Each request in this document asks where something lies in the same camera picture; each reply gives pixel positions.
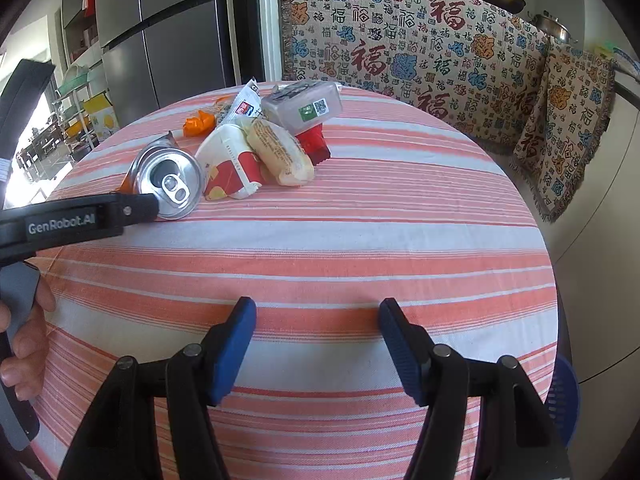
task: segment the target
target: aluminum can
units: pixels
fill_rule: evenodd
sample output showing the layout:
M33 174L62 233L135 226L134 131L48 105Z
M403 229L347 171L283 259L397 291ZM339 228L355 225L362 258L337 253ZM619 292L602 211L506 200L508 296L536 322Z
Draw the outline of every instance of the aluminum can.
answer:
M123 183L134 193L152 193L158 216L177 220L198 205L204 191L204 173L189 153L178 148L168 133L146 145L133 161Z

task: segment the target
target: can top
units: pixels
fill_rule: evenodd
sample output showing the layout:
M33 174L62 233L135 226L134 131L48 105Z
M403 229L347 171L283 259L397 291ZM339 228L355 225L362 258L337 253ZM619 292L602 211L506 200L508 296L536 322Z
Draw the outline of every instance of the can top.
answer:
M203 188L200 166L178 148L157 147L140 160L136 192L156 196L160 218L175 220L188 215L200 201Z

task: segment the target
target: label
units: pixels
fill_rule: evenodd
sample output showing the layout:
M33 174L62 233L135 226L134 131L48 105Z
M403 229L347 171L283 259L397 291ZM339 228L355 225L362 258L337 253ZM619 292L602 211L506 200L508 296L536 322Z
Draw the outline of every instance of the label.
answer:
M36 240L63 234L73 235L78 231L98 228L95 207L79 207L64 211L52 211L40 215L27 216L24 226L27 240Z
M255 136L260 139L260 142L264 146L265 150L270 152L276 160L284 163L287 167L293 164L291 155L287 153L287 150L280 142L280 139L273 131L268 123L263 121L254 121L254 133Z
M326 104L326 99L320 99L318 101L314 101L313 103L303 106L299 108L300 118L303 123L306 123L316 117L329 113L329 107Z
M240 115L251 116L251 114L254 113L254 107L251 106L248 102L242 101L242 103L240 103L239 107L236 108L236 113L240 114Z

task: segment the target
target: finger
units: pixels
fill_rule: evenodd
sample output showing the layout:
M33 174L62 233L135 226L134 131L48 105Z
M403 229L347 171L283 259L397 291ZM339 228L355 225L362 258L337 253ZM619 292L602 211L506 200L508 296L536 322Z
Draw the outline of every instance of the finger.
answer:
M49 283L42 276L36 288L36 303L47 312L53 312L56 309L56 298L49 288Z
M11 324L11 312L2 301L0 301L0 332L4 332Z
M44 386L44 374L40 374L34 380L20 383L15 387L15 396L18 400L31 400L42 393Z
M5 386L11 387L20 383L29 383L44 373L47 352L34 352L24 359L9 357L0 365L0 378Z
M15 356L19 359L24 359L40 350L49 350L44 312L37 304L31 309L27 321L16 332L11 345Z

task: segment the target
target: round table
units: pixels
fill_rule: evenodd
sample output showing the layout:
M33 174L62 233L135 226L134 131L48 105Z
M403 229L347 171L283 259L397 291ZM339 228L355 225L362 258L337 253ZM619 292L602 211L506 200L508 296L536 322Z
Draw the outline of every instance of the round table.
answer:
M266 92L273 84L261 85ZM115 190L136 153L210 92L121 129L53 198ZM342 89L324 125L332 158L305 187L200 201L180 221L43 251L58 298L36 454L56 475L98 387L122 355L167 358L222 322L240 296L258 306L235 387L210 410L232 478L402 478L424 420L376 324L394 297L411 322L467 358L520 359L541 396L553 373L556 288L536 223L500 168L452 127L371 92ZM458 477L473 465L469 400ZM166 403L156 402L166 480L177 479Z

